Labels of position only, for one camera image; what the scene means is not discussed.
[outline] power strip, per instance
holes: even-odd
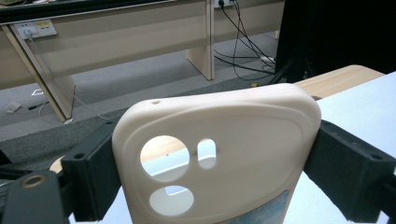
[[[220,0],[215,0],[215,8],[220,8],[220,4],[219,4]],[[225,7],[232,7],[233,6],[233,0],[223,0],[224,2],[224,6]]]
[[[261,60],[262,60],[263,62],[266,62],[266,63],[273,63],[273,62],[275,61],[275,58],[273,58],[273,57],[261,56]]]

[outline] table surface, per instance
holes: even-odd
[[[327,120],[396,158],[396,72],[318,101]],[[376,223],[385,224],[381,214]],[[303,174],[285,219],[294,223],[351,223],[326,195]]]

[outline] wooden desk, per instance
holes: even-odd
[[[153,2],[42,18],[51,19],[58,34],[35,38],[41,54],[21,39],[12,22],[7,24],[47,84],[44,93],[55,100],[52,107],[61,120],[72,117],[73,98],[67,92],[74,92],[74,74],[186,49],[187,59],[207,79],[214,78],[213,45],[236,34],[222,11],[213,8],[214,0]],[[241,2],[247,33],[278,30],[283,6],[283,0]],[[234,7],[225,10],[236,20]]]
[[[378,73],[372,69],[360,65],[350,65],[297,82],[296,85],[306,90],[312,96],[325,98],[382,76],[384,76],[384,74]],[[152,144],[150,149],[145,149],[141,161],[154,160],[166,154],[181,150],[182,148],[184,148],[184,145],[181,142],[174,138],[162,136],[160,141],[157,141],[156,144]],[[50,169],[55,172],[61,171],[62,165],[60,159],[53,163]]]

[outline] gray floor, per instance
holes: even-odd
[[[251,39],[264,53],[275,57],[277,40],[273,33],[255,35]],[[233,46],[234,41],[226,41],[216,44],[215,49],[232,55]],[[247,47],[238,45],[237,56],[254,55]],[[262,69],[262,62],[258,59],[238,59],[236,63]],[[261,76],[254,71],[237,71],[240,76]],[[142,100],[176,95],[235,77],[232,66],[215,60],[215,79],[208,81],[186,60],[184,51],[76,74],[73,75],[76,82],[75,95],[94,112],[75,100],[73,122],[129,107]],[[247,81],[247,88],[253,82]],[[27,109],[47,101],[44,95],[32,95],[37,89],[39,87],[36,84],[30,84],[0,91],[0,141],[64,125],[48,105],[41,109],[41,116],[38,110]],[[7,106],[11,102],[21,104],[22,108],[16,113],[8,114]]]

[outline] wire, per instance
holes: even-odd
[[[243,69],[247,69],[247,70],[251,70],[251,71],[255,71],[255,72],[260,72],[260,73],[264,73],[264,74],[268,74],[268,75],[273,75],[273,74],[274,74],[274,73],[269,72],[269,71],[266,71],[266,70],[260,70],[260,69],[255,69],[255,68],[246,67],[246,66],[244,66],[244,65],[240,65],[240,64],[237,64],[237,63],[231,63],[231,62],[228,62],[228,61],[226,61],[226,60],[224,60],[224,59],[221,59],[221,58],[218,57],[218,56],[215,56],[215,58],[216,58],[217,60],[223,62],[223,63],[227,63],[227,64],[230,64],[230,65],[235,65],[235,67],[239,67],[239,68],[243,68]]]
[[[245,66],[243,66],[243,65],[239,65],[239,64],[235,64],[235,63],[230,63],[230,62],[227,62],[227,61],[225,61],[225,60],[219,58],[218,56],[215,56],[215,58],[216,58],[217,60],[223,62],[223,63],[231,64],[231,65],[234,66],[234,67],[239,67],[239,68],[247,69],[247,70],[250,70],[250,71],[255,71],[255,72],[259,72],[259,73],[268,74],[267,76],[264,76],[264,77],[244,78],[244,77],[239,76],[239,74],[238,74],[237,72],[235,72],[236,75],[237,75],[240,79],[245,80],[245,81],[259,80],[259,79],[263,79],[263,78],[265,78],[265,77],[272,76],[272,75],[274,74],[274,73],[271,73],[271,72],[267,72],[267,71],[265,71],[265,70],[259,70],[259,69],[254,69],[254,68],[245,67]]]
[[[221,56],[223,56],[223,57],[226,57],[226,58],[238,58],[238,59],[259,59],[259,57],[254,57],[254,56],[252,56],[252,57],[234,57],[234,56],[230,56],[230,55],[225,55],[225,54],[222,54],[222,53],[219,53],[217,50],[215,50],[215,52],[218,54],[218,55],[221,55]]]
[[[26,35],[29,37],[30,42],[31,42],[32,45],[35,47],[35,50],[37,51],[37,53],[38,53],[38,55],[40,56],[41,60],[43,61],[44,65],[47,66],[47,63],[44,61],[44,57],[42,56],[40,49],[37,47],[37,45],[35,44],[35,41],[34,41],[33,38],[32,38],[32,34],[27,33]],[[91,111],[95,116],[97,116],[98,118],[100,118],[100,119],[105,119],[105,120],[109,120],[108,118],[104,118],[104,117],[102,117],[101,115],[99,115],[98,113],[96,113],[95,110],[94,110],[92,107],[86,105],[86,104],[85,104],[84,102],[82,102],[73,92],[69,91],[69,90],[68,90],[67,88],[65,88],[62,84],[60,84],[60,83],[58,82],[58,80],[56,80],[56,78],[54,77],[54,75],[53,75],[53,73],[52,73],[50,67],[47,66],[47,68],[49,69],[49,73],[50,73],[50,75],[52,76],[55,85],[57,85],[58,87],[62,88],[62,89],[63,89],[64,91],[66,91],[68,94],[70,94],[71,96],[73,96],[73,98],[75,98],[77,101],[79,101],[82,105],[84,105],[84,106],[86,106],[88,109],[90,109],[90,111]],[[40,117],[41,117],[41,108],[42,108],[42,106],[40,106],[40,109],[38,110]]]
[[[50,123],[50,124],[57,124],[57,123],[55,123],[55,122],[52,122],[52,121],[50,121],[50,120],[47,120],[47,119],[44,119],[44,118],[43,118],[43,116],[41,115],[41,109],[44,108],[44,105],[45,105],[45,104],[42,104],[42,105],[38,108],[38,116],[39,116],[42,120],[46,121],[47,123]]]
[[[242,23],[242,20],[241,20],[241,17],[240,17],[239,6],[238,6],[238,5],[235,5],[235,8],[236,8],[236,11],[237,11],[237,14],[238,14],[238,24],[237,24],[237,25],[233,22],[233,20],[231,20],[231,18],[230,18],[230,17],[228,16],[228,14],[225,12],[224,7],[221,7],[221,10],[223,11],[224,15],[225,15],[225,16],[228,18],[228,20],[236,27],[236,29],[237,29],[237,31],[238,31],[237,34],[236,34],[235,45],[234,45],[234,48],[233,48],[233,56],[228,56],[228,55],[220,54],[220,53],[218,53],[218,52],[215,50],[215,52],[216,52],[217,54],[219,54],[219,55],[222,55],[222,56],[227,57],[227,58],[232,58],[232,59],[233,59],[233,62],[230,63],[230,62],[225,61],[225,60],[223,60],[223,59],[221,59],[221,58],[219,58],[219,57],[217,57],[217,56],[215,56],[215,58],[218,59],[218,60],[220,60],[220,61],[223,62],[223,63],[231,64],[231,65],[233,66],[233,70],[234,70],[236,76],[239,77],[239,78],[242,79],[242,80],[245,80],[245,81],[258,80],[258,79],[262,79],[262,78],[269,77],[269,76],[273,75],[273,73],[268,72],[268,71],[265,71],[265,70],[263,69],[264,66],[269,66],[269,67],[271,67],[271,68],[273,68],[273,67],[272,67],[270,64],[266,63],[266,62],[262,59],[262,57],[259,55],[258,51],[254,49],[253,44],[252,44],[252,41],[248,38],[248,36],[247,36],[247,34],[246,34],[245,27],[244,27],[244,25],[243,25],[243,23]],[[244,29],[244,32],[241,31],[241,29],[240,29],[240,26],[241,26],[241,25],[242,25],[242,27],[243,27],[243,29]],[[246,43],[239,37],[239,34],[242,34],[242,35],[244,35],[244,36],[247,38],[247,41],[249,42],[250,46],[249,46],[248,44],[246,44]],[[235,56],[235,55],[236,55],[236,49],[237,49],[237,45],[238,45],[238,41],[239,41],[239,40],[240,40],[241,42],[243,42],[249,49],[253,50],[253,52],[256,54],[256,57],[236,57],[236,56]],[[253,68],[249,68],[249,67],[245,67],[245,66],[236,64],[236,63],[235,63],[235,59],[236,59],[236,58],[256,58],[256,59],[259,58],[263,63],[265,63],[265,65],[262,67],[262,70],[253,69]],[[236,67],[243,68],[243,69],[247,69],[247,70],[251,70],[251,71],[256,71],[256,72],[260,72],[260,73],[265,73],[265,74],[269,74],[269,75],[264,76],[264,77],[256,77],[256,78],[244,78],[244,77],[239,76],[238,72],[236,71]]]
[[[253,50],[253,52],[255,52],[255,53],[257,54],[258,57],[261,57],[261,56],[259,55],[259,53],[260,53],[261,55],[263,55],[264,57],[266,57],[271,63],[275,63],[271,58],[269,58],[265,53],[263,53],[262,50],[261,50],[259,47],[257,47],[257,45],[256,45],[253,41],[250,40],[250,38],[248,37],[248,34],[247,34],[247,32],[246,32],[245,25],[243,24],[242,19],[241,19],[241,12],[240,12],[240,8],[239,8],[239,5],[238,5],[238,2],[237,2],[236,0],[234,0],[233,3],[234,3],[234,5],[235,5],[235,9],[236,9],[236,12],[237,12],[237,14],[238,14],[238,25],[236,25],[235,22],[233,22],[233,20],[230,18],[230,16],[225,12],[224,7],[222,7],[221,10],[223,11],[223,13],[224,13],[224,15],[227,17],[227,19],[228,19],[228,20],[233,24],[233,26],[237,29],[237,31],[238,31],[239,33],[241,33],[241,34],[247,39],[247,41],[248,41],[248,43],[249,43],[250,46],[249,46],[248,44],[246,44],[245,42],[243,42],[243,41],[242,41],[242,42],[243,42],[248,48],[250,48],[251,50]],[[241,25],[242,25],[243,31],[239,28],[239,22],[240,22]]]
[[[275,64],[274,61],[272,61],[266,54],[264,54],[264,53],[262,52],[262,50],[261,50],[259,47],[257,47],[257,45],[256,45],[253,41],[250,40],[250,38],[248,37],[248,33],[247,33],[246,29],[245,29],[245,25],[244,25],[244,23],[242,22],[242,19],[241,19],[241,11],[240,11],[239,4],[238,4],[238,2],[237,2],[236,0],[233,1],[233,4],[235,5],[235,9],[236,9],[236,12],[237,12],[237,14],[238,14],[238,19],[241,21],[241,25],[242,25],[242,28],[243,28],[243,30],[244,30],[243,33],[245,33],[246,38],[247,38],[247,41],[248,41],[248,43],[249,43],[250,46],[251,46],[251,49],[252,49],[257,55],[260,53],[260,54],[262,54],[264,57],[266,57],[271,63]],[[272,67],[272,66],[269,65],[266,61],[264,61],[262,58],[261,58],[261,60],[262,60],[263,63],[265,63],[265,64],[267,64],[268,66]]]
[[[40,104],[40,105],[35,105],[35,106],[39,106],[39,107],[37,107],[37,108],[35,108],[35,109],[30,109],[30,110],[28,110],[28,111],[22,111],[22,112],[15,112],[14,114],[27,114],[27,113],[30,113],[30,112],[33,112],[33,111],[37,111],[37,110],[39,110],[40,109],[40,107],[41,106],[46,106],[46,105],[48,105],[50,102],[44,102],[43,104]]]

